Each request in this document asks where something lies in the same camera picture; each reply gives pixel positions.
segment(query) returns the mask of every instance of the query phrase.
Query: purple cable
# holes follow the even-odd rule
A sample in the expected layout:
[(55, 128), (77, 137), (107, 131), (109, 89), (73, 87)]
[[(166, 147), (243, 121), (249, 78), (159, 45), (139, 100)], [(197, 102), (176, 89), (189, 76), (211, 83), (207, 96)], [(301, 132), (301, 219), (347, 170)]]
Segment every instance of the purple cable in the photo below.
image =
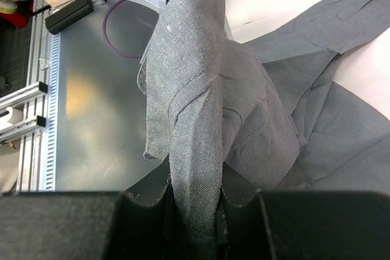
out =
[(115, 53), (117, 53), (118, 55), (122, 56), (122, 57), (126, 57), (126, 58), (130, 58), (130, 59), (140, 59), (141, 56), (139, 55), (131, 55), (131, 54), (127, 54), (127, 53), (124, 53), (124, 52), (121, 52), (117, 49), (115, 49), (111, 43), (110, 43), (110, 40), (108, 39), (107, 37), (107, 20), (108, 20), (108, 17), (110, 16), (111, 12), (117, 8), (117, 6), (119, 6), (120, 4), (122, 4), (123, 2), (125, 2), (125, 0), (119, 0), (117, 1), (112, 7), (110, 7), (110, 9), (108, 10), (108, 12), (105, 14), (104, 16), (104, 20), (103, 20), (103, 37), (104, 37), (104, 40), (107, 44), (107, 46), (112, 50), (114, 51)]

